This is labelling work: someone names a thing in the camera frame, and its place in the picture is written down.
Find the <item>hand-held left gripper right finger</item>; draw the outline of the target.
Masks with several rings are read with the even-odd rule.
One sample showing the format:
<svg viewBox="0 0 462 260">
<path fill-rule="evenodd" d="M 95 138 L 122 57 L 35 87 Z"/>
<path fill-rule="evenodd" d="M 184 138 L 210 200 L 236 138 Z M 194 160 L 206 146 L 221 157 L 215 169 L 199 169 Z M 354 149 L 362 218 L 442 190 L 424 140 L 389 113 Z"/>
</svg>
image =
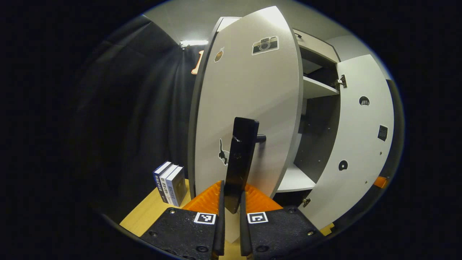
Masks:
<svg viewBox="0 0 462 260">
<path fill-rule="evenodd" d="M 325 236 L 297 206 L 280 206 L 247 184 L 241 193 L 240 250 L 247 260 L 302 260 Z"/>
</svg>

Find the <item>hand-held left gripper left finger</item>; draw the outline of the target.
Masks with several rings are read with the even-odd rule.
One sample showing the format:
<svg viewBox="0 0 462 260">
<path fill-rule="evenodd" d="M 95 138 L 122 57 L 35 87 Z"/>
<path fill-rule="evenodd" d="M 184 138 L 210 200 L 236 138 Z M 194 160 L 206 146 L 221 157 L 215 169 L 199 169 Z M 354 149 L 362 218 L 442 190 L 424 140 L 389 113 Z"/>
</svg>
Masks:
<svg viewBox="0 0 462 260">
<path fill-rule="evenodd" d="M 225 248 L 223 180 L 183 208 L 170 207 L 140 237 L 178 260 L 218 260 Z"/>
</svg>

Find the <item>white cabinet door headphone sticker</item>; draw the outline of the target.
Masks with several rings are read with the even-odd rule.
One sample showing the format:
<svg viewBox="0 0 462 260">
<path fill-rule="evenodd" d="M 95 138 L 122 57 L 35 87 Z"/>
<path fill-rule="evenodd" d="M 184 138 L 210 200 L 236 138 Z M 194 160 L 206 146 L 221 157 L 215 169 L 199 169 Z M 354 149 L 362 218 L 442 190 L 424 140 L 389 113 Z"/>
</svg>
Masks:
<svg viewBox="0 0 462 260">
<path fill-rule="evenodd" d="M 340 115 L 333 149 L 300 211 L 323 229 L 350 210 L 376 181 L 394 134 L 394 108 L 386 79 L 372 55 L 337 64 Z"/>
</svg>

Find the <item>black door handle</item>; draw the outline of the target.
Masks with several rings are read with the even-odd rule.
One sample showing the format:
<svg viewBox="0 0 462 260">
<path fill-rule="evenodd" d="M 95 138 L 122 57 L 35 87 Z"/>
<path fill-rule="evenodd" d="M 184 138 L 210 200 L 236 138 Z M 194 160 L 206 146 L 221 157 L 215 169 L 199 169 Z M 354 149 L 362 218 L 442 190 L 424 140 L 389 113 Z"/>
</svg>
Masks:
<svg viewBox="0 0 462 260">
<path fill-rule="evenodd" d="M 236 214 L 240 206 L 241 193 L 249 177 L 255 146 L 264 143 L 266 135 L 260 134 L 259 121 L 236 117 L 233 123 L 229 161 L 224 185 L 225 209 Z"/>
</svg>

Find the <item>grey double-door shoe cabinet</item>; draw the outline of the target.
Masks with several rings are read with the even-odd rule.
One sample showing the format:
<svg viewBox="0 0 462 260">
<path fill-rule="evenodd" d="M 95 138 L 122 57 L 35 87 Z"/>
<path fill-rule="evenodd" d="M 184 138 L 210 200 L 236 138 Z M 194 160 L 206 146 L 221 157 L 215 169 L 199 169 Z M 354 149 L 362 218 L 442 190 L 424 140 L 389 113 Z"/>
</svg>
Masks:
<svg viewBox="0 0 462 260">
<path fill-rule="evenodd" d="M 302 77 L 304 76 L 330 86 L 336 77 L 335 64 L 320 66 L 302 60 Z M 304 99 L 303 90 L 293 164 L 316 183 L 327 164 L 335 141 L 340 115 L 340 96 Z M 227 166 L 229 152 L 221 149 L 218 156 Z"/>
</svg>

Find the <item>white cabinet door camera sticker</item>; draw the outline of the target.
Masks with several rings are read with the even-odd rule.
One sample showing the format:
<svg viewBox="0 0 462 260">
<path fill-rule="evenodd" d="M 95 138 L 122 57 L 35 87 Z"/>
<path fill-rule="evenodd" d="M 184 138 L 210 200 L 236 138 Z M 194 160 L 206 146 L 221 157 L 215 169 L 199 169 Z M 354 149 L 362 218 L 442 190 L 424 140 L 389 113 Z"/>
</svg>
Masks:
<svg viewBox="0 0 462 260">
<path fill-rule="evenodd" d="M 230 151 L 236 117 L 259 121 L 248 183 L 273 197 L 294 161 L 302 109 L 302 61 L 293 29 L 278 7 L 216 23 L 191 101 L 187 172 L 191 197 L 226 178 L 221 150 Z"/>
</svg>

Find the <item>white cabinet bottom board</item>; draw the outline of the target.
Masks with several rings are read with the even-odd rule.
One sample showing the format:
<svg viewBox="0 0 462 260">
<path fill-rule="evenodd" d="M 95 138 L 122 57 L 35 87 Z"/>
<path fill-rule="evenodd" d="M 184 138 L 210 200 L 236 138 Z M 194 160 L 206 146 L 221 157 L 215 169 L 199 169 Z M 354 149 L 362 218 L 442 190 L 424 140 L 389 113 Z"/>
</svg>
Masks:
<svg viewBox="0 0 462 260">
<path fill-rule="evenodd" d="M 312 190 L 316 183 L 293 163 L 287 167 L 277 193 Z"/>
</svg>

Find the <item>white cabinet shelf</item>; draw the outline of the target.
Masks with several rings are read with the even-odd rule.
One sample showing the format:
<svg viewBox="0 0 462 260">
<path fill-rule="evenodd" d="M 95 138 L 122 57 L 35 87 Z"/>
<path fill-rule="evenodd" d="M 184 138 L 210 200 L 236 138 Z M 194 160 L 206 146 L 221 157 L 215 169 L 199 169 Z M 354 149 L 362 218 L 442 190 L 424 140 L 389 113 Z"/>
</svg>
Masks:
<svg viewBox="0 0 462 260">
<path fill-rule="evenodd" d="M 303 77 L 303 98 L 313 99 L 325 96 L 339 95 L 340 91 L 314 79 Z"/>
</svg>

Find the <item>ceiling light strip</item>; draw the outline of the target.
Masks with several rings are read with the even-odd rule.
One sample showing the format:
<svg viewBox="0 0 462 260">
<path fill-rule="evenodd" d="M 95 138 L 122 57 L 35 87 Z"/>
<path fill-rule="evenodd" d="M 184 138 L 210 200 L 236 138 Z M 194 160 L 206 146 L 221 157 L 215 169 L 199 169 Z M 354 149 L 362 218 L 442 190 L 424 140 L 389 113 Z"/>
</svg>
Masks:
<svg viewBox="0 0 462 260">
<path fill-rule="evenodd" d="M 206 46 L 208 43 L 208 40 L 181 40 L 180 47 L 186 49 L 191 46 Z"/>
</svg>

